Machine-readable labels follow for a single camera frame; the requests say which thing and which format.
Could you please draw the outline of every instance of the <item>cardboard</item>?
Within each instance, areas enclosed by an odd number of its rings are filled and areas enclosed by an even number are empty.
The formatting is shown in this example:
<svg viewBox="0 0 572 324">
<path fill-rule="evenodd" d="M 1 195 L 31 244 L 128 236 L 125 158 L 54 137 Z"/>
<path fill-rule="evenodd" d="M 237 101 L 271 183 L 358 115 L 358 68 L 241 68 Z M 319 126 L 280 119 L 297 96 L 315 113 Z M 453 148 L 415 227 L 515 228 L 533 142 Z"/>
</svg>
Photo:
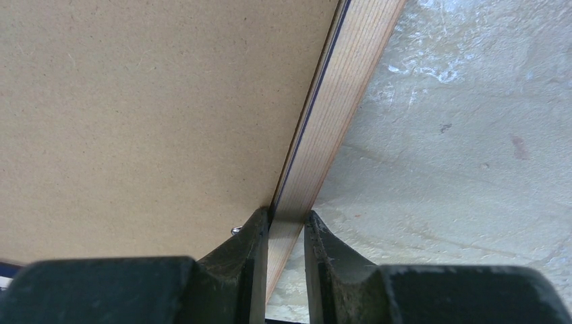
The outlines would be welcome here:
<svg viewBox="0 0 572 324">
<path fill-rule="evenodd" d="M 5 7 L 0 257 L 217 247 L 270 203 L 336 4 Z"/>
</svg>

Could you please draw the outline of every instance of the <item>stain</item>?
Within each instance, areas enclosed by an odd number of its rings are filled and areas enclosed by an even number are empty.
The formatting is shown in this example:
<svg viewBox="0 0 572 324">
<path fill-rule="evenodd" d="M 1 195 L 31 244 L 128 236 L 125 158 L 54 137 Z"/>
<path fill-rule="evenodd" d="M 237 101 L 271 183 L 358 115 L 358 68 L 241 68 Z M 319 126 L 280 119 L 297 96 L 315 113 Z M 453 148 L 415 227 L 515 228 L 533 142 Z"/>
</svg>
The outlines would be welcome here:
<svg viewBox="0 0 572 324">
<path fill-rule="evenodd" d="M 524 139 L 520 136 L 511 135 L 511 142 L 515 147 L 515 159 L 518 160 L 530 160 L 530 154 L 524 145 Z"/>
<path fill-rule="evenodd" d="M 449 130 L 449 128 L 453 127 L 453 125 L 451 123 L 449 124 L 445 124 L 445 125 L 441 125 L 441 134 L 445 133 L 447 130 Z"/>
</svg>

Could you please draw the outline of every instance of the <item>gray surface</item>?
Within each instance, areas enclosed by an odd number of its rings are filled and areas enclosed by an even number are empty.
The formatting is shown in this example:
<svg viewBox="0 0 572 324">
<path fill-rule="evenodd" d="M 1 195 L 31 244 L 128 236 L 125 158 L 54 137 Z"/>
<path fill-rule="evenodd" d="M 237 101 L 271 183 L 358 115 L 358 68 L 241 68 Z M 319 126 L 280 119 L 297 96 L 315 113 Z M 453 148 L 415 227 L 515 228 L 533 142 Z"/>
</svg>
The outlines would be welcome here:
<svg viewBox="0 0 572 324">
<path fill-rule="evenodd" d="M 375 263 L 525 265 L 572 308 L 572 2 L 409 1 L 314 209 Z M 302 241 L 267 316 L 308 321 Z"/>
</svg>

